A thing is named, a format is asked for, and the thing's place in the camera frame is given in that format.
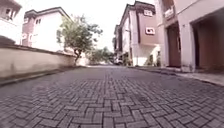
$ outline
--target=paved road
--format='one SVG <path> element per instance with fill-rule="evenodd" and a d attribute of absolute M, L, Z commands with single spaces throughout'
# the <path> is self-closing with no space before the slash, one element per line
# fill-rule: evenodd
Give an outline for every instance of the paved road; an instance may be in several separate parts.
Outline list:
<path fill-rule="evenodd" d="M 0 88 L 0 128 L 224 128 L 224 87 L 91 67 Z"/>

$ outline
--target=building facade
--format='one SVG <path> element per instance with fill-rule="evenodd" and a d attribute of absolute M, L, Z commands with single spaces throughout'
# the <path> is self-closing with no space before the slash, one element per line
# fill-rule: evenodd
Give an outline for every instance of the building facade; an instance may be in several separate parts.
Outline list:
<path fill-rule="evenodd" d="M 0 43 L 20 44 L 27 0 L 0 1 Z"/>
<path fill-rule="evenodd" d="M 157 41 L 155 15 L 154 5 L 148 3 L 136 1 L 134 5 L 126 6 L 115 33 L 119 35 L 116 36 L 119 44 L 122 44 L 123 59 L 127 59 L 130 65 L 156 63 L 160 46 Z"/>
<path fill-rule="evenodd" d="M 223 0 L 156 0 L 162 67 L 224 69 Z"/>
<path fill-rule="evenodd" d="M 24 17 L 22 45 L 54 52 L 63 51 L 63 44 L 57 42 L 57 30 L 62 24 L 62 17 L 69 18 L 61 7 L 27 11 Z"/>

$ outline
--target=house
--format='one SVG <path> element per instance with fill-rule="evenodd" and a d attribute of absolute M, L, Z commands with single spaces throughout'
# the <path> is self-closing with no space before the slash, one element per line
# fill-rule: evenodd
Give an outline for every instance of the house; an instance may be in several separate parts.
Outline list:
<path fill-rule="evenodd" d="M 157 41 L 156 12 L 152 4 L 136 1 L 127 4 L 115 35 L 118 43 L 118 56 L 133 66 L 156 63 L 160 51 Z"/>
<path fill-rule="evenodd" d="M 224 69 L 223 0 L 156 0 L 162 67 Z"/>
<path fill-rule="evenodd" d="M 57 42 L 57 30 L 62 24 L 62 17 L 70 18 L 61 7 L 27 11 L 24 16 L 22 45 L 63 52 L 63 44 Z"/>
<path fill-rule="evenodd" d="M 0 44 L 20 44 L 27 0 L 1 0 Z"/>

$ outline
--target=brick pavement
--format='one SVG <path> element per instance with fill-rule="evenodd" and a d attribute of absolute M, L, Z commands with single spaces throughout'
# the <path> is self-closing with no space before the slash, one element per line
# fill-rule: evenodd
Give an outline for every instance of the brick pavement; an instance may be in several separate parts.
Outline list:
<path fill-rule="evenodd" d="M 0 88 L 0 128 L 224 128 L 224 87 L 87 68 Z"/>

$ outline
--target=green tree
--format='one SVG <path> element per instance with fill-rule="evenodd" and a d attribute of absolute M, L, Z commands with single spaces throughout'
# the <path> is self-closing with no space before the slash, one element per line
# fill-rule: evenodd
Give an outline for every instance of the green tree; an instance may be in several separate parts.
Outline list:
<path fill-rule="evenodd" d="M 113 60 L 113 53 L 108 50 L 107 47 L 103 49 L 94 49 L 89 56 L 89 60 L 92 64 L 98 64 L 99 62 L 110 62 Z"/>
<path fill-rule="evenodd" d="M 63 43 L 64 48 L 70 47 L 76 55 L 75 64 L 81 53 L 92 50 L 93 42 L 97 42 L 94 35 L 101 35 L 102 30 L 97 24 L 89 24 L 84 16 L 75 17 L 74 20 L 63 18 L 63 23 L 57 31 L 58 43 Z"/>

